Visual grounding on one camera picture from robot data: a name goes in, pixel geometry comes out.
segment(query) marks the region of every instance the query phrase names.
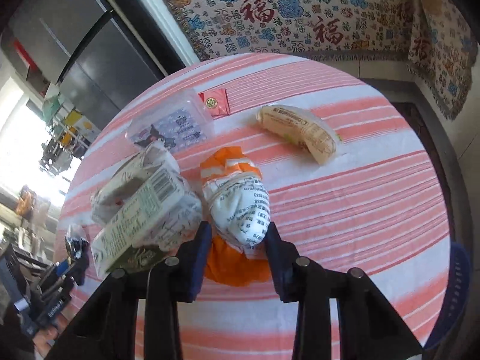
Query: table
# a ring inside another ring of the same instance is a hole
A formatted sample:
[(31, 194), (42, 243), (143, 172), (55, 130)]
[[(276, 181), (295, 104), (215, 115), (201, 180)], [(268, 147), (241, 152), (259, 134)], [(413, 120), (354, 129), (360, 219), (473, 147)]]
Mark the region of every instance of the table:
[[(199, 164), (216, 149), (239, 145), (263, 173), (272, 220), (283, 239), (323, 267), (366, 271), (424, 344), (445, 293), (450, 239), (445, 203), (422, 144), (374, 88), (318, 62), (280, 54), (240, 54), (179, 71), (133, 100), (92, 144), (67, 194), (58, 224), (56, 259), (65, 256), (70, 223), (100, 231), (90, 196), (137, 149), (124, 137), (130, 120), (183, 88), (226, 88), (230, 116), (214, 121), (216, 138), (175, 155), (198, 185)], [(343, 140), (344, 154), (318, 166), (308, 153), (255, 126), (267, 103), (308, 108)], [(98, 286), (93, 265), (66, 309), (72, 318)], [(143, 356), (143, 311), (136, 356)], [(296, 304), (282, 304), (272, 283), (234, 288), (205, 280), (194, 304), (179, 304), (185, 359), (289, 359)], [(332, 311), (333, 324), (338, 316)], [(339, 358), (338, 329), (332, 358)]]

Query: red packet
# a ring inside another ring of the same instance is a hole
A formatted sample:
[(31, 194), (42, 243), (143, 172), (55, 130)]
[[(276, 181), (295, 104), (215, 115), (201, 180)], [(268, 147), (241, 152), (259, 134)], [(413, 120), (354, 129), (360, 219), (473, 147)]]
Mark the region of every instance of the red packet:
[(223, 88), (210, 89), (199, 93), (203, 103), (208, 108), (210, 115), (230, 115), (229, 101), (227, 99), (227, 91)]

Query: bolt head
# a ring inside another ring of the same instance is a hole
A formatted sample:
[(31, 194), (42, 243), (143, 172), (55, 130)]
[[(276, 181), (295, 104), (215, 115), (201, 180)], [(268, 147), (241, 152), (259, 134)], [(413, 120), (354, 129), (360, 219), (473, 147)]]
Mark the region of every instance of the bolt head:
[(360, 269), (360, 268), (352, 268), (350, 269), (350, 272), (349, 272), (354, 278), (357, 278), (357, 279), (360, 279), (360, 278), (363, 278), (363, 275), (365, 275), (365, 272)]
[(298, 265), (298, 266), (308, 266), (308, 264), (310, 264), (310, 259), (308, 257), (298, 257), (296, 260), (295, 260), (295, 263)]
[(125, 276), (125, 270), (123, 270), (121, 268), (117, 268), (116, 270), (114, 270), (112, 272), (112, 277), (114, 279), (120, 279), (120, 278), (123, 278), (123, 276)]
[(176, 266), (180, 262), (178, 257), (172, 256), (165, 259), (166, 266)]

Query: pink striped tablecloth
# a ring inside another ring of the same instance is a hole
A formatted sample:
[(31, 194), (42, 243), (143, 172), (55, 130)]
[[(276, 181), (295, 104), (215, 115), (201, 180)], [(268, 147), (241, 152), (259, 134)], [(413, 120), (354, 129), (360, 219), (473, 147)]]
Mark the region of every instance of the pink striped tablecloth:
[[(445, 203), (434, 168), (414, 131), (374, 88), (327, 65), (296, 56), (241, 54), (179, 71), (138, 96), (102, 131), (85, 155), (68, 192), (55, 245), (65, 257), (71, 223), (88, 236), (90, 196), (137, 151), (125, 130), (136, 115), (172, 93), (226, 88), (230, 116), (214, 121), (216, 138), (175, 155), (193, 185), (199, 164), (223, 146), (241, 146), (263, 173), (272, 220), (283, 239), (332, 270), (365, 270), (425, 343), (445, 293), (450, 239)], [(311, 110), (340, 135), (345, 154), (325, 166), (255, 124), (264, 104)], [(73, 291), (67, 318), (97, 288), (93, 264)], [(143, 311), (137, 320), (136, 357), (143, 357)], [(193, 304), (179, 304), (185, 359), (270, 360), (291, 357), (297, 304), (282, 304), (273, 284), (236, 288), (205, 280)], [(338, 316), (332, 312), (333, 324)], [(333, 358), (339, 358), (338, 333)]]

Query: blanket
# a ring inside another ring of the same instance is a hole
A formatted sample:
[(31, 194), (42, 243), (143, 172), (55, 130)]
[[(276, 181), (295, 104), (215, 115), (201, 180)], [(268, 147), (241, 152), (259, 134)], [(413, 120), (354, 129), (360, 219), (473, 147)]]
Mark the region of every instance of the blanket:
[(401, 60), (455, 119), (477, 41), (450, 0), (164, 0), (200, 60), (270, 52), (314, 60)]

